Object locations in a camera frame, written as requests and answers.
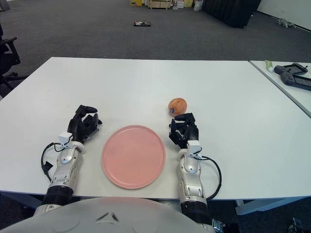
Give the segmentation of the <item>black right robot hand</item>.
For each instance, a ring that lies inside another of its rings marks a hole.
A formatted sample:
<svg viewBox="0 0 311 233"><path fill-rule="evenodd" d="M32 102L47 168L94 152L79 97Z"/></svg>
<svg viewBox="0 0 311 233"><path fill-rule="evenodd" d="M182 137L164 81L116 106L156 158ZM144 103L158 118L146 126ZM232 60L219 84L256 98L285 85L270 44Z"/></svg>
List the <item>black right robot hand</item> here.
<svg viewBox="0 0 311 233"><path fill-rule="evenodd" d="M169 138L181 149L187 148L189 140L199 140L199 130L195 125L192 113L175 116L169 124L169 128L171 129Z"/></svg>

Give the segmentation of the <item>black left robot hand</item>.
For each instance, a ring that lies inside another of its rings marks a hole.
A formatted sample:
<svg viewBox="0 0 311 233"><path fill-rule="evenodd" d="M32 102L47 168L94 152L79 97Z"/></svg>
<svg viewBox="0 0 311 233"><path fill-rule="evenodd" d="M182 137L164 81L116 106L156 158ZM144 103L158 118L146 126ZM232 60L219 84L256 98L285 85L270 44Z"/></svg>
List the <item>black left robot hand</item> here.
<svg viewBox="0 0 311 233"><path fill-rule="evenodd" d="M75 111L74 117L70 120L68 133L72 134L72 141L82 144L99 131L98 126L102 122L98 118L98 110L94 107L80 105Z"/></svg>

